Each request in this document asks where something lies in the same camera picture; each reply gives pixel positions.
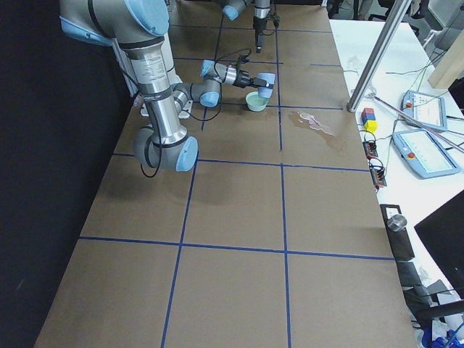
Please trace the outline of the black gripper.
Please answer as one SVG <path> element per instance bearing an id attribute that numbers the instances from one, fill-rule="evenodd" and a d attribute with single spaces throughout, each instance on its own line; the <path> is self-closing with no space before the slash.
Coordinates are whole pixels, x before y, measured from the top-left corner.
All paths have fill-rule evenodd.
<path id="1" fill-rule="evenodd" d="M 262 78 L 251 78 L 249 72 L 238 70 L 233 85 L 239 88 L 267 88 L 270 89 L 270 82 Z"/>
<path id="2" fill-rule="evenodd" d="M 264 31 L 267 29 L 267 23 L 268 17 L 253 17 L 253 28 L 255 33 L 255 46 L 257 53 L 262 51 L 262 36 L 265 35 Z"/>

